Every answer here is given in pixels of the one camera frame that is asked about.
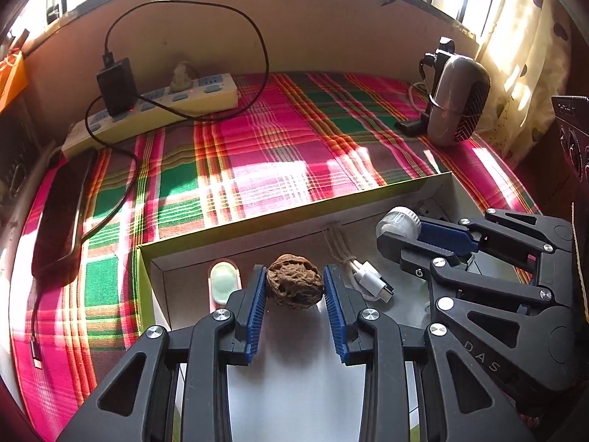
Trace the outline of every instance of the white power strip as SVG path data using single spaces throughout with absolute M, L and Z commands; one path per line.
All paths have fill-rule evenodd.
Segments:
M 170 87 L 167 87 L 143 96 L 191 116 L 236 108 L 238 99 L 237 87 L 228 73 L 195 79 L 192 88 L 178 93 L 171 93 Z M 180 120 L 182 117 L 165 109 L 137 100 L 135 107 L 126 113 L 111 117 L 104 110 L 90 116 L 88 123 L 93 134 L 106 143 L 113 144 Z M 61 151 L 67 159 L 72 159 L 89 148 L 101 147 L 90 137 L 82 120 L 72 128 Z

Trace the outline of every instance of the black smartphone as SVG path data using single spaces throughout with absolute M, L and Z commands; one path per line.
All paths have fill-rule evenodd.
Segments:
M 88 184 L 96 151 L 84 151 L 61 166 L 49 189 L 33 249 L 32 276 L 66 285 L 78 273 Z

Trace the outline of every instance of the curtain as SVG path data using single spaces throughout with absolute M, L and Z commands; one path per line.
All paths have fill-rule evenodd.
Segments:
M 476 60 L 491 92 L 476 131 L 512 168 L 554 120 L 550 97 L 565 89 L 570 19 L 557 0 L 500 0 Z

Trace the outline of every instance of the power adapter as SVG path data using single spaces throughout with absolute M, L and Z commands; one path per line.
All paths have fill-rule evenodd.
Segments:
M 118 116 L 129 111 L 137 101 L 137 87 L 129 58 L 113 61 L 113 54 L 103 56 L 104 69 L 96 75 L 108 114 Z

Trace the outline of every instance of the speaker grille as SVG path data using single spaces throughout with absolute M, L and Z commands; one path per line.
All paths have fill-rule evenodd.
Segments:
M 491 87 L 484 81 L 477 81 L 470 87 L 470 93 L 466 99 L 464 111 L 452 137 L 454 143 L 467 140 L 475 131 L 476 124 L 487 102 L 490 89 Z

